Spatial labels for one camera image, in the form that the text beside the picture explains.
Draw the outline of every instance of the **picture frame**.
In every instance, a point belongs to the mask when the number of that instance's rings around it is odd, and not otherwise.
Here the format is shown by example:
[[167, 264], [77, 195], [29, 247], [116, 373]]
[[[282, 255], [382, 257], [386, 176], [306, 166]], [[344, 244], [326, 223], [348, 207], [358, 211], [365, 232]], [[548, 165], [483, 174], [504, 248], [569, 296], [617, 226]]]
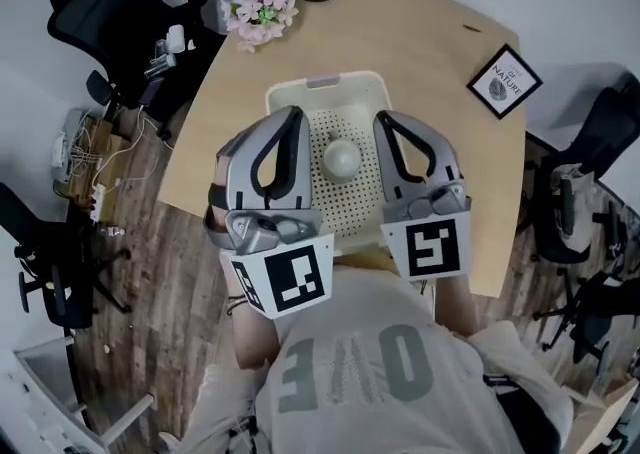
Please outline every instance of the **picture frame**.
[[542, 84], [542, 79], [505, 43], [467, 88], [501, 120]]

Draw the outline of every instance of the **black office chair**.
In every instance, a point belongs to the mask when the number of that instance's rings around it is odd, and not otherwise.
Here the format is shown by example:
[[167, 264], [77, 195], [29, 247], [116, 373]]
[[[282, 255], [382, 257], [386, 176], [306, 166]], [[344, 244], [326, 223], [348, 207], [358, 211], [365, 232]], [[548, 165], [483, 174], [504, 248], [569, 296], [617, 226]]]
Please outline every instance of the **black office chair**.
[[95, 288], [122, 313], [131, 312], [120, 304], [100, 282], [98, 275], [116, 259], [131, 258], [129, 250], [120, 250], [109, 260], [91, 255], [91, 226], [88, 217], [70, 204], [70, 221], [48, 222], [38, 219], [9, 189], [0, 183], [0, 226], [18, 243], [15, 255], [25, 272], [18, 283], [22, 307], [29, 312], [27, 295], [42, 290], [49, 320], [63, 328], [89, 328], [93, 321]]
[[536, 172], [534, 190], [530, 201], [523, 196], [526, 217], [517, 230], [521, 232], [533, 224], [538, 256], [558, 264], [577, 264], [589, 258], [589, 248], [577, 252], [562, 242], [556, 216], [560, 217], [563, 229], [565, 225], [572, 228], [573, 194], [568, 181], [563, 181], [560, 196], [552, 194], [550, 181], [554, 169], [565, 164], [581, 164], [581, 173], [593, 172], [597, 180], [638, 136], [640, 84], [629, 74], [621, 92], [605, 88], [600, 93], [569, 148], [543, 157], [539, 167], [526, 163], [525, 169]]
[[[187, 0], [175, 8], [162, 0], [50, 1], [49, 34], [86, 52], [107, 72], [109, 82], [98, 72], [87, 79], [94, 100], [111, 101], [108, 116], [117, 105], [135, 108], [142, 101], [147, 114], [162, 123], [158, 135], [168, 139], [167, 122], [195, 97], [226, 38], [204, 27], [201, 8], [207, 0]], [[177, 66], [152, 84], [144, 70], [155, 56], [156, 41], [175, 24], [184, 26], [186, 41], [193, 40], [196, 48], [177, 54]]]
[[640, 315], [640, 278], [618, 281], [618, 286], [605, 285], [610, 275], [600, 271], [589, 280], [579, 278], [580, 287], [574, 295], [567, 269], [559, 268], [558, 276], [562, 276], [567, 304], [557, 310], [533, 314], [535, 321], [562, 316], [553, 339], [543, 343], [542, 350], [552, 349], [562, 333], [573, 325], [570, 333], [575, 342], [573, 362], [580, 363], [587, 354], [591, 354], [598, 360], [596, 373], [599, 374], [609, 342], [600, 348], [597, 345], [608, 333], [611, 319], [617, 315]]

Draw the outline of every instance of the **white wall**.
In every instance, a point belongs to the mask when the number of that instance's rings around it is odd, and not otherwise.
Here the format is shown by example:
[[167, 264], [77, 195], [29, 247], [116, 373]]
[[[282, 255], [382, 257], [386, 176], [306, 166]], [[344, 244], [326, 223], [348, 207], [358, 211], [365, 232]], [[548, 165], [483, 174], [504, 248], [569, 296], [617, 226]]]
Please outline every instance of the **white wall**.
[[0, 64], [0, 181], [42, 219], [63, 220], [67, 202], [52, 191], [53, 140], [69, 104]]
[[32, 89], [77, 107], [95, 105], [84, 83], [100, 67], [84, 52], [49, 36], [49, 0], [0, 0], [0, 12], [0, 64], [30, 81]]

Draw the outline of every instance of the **black strap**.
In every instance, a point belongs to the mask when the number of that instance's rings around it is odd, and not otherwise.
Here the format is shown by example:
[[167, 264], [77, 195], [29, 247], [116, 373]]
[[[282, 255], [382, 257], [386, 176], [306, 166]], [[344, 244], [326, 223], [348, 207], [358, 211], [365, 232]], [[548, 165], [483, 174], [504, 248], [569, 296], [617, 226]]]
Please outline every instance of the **black strap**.
[[[249, 441], [251, 442], [251, 450], [250, 454], [258, 454], [258, 449], [256, 446], [256, 435], [258, 434], [258, 422], [256, 421], [256, 417], [251, 415], [242, 419], [238, 422], [238, 425], [233, 429], [229, 430], [229, 440], [231, 438], [235, 438], [239, 434], [247, 431], [249, 433]], [[225, 450], [225, 454], [229, 454], [231, 451], [229, 448]]]
[[533, 397], [508, 376], [485, 375], [484, 382], [496, 391], [526, 454], [560, 453], [560, 433]]

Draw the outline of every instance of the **wooden table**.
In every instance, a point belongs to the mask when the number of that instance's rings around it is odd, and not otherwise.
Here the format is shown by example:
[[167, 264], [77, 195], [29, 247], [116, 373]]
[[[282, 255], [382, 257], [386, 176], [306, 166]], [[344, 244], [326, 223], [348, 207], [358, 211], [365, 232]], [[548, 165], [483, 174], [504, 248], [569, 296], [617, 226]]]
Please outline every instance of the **wooden table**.
[[[466, 84], [517, 36], [452, 0], [298, 1], [301, 13], [281, 40], [240, 53], [230, 36], [216, 56], [178, 138], [160, 200], [202, 216], [215, 155], [266, 114], [274, 84], [373, 70], [394, 109], [444, 134], [458, 154], [472, 205], [474, 293], [499, 296], [515, 233], [524, 160], [525, 109], [496, 117]], [[409, 165], [425, 168], [415, 153]]]

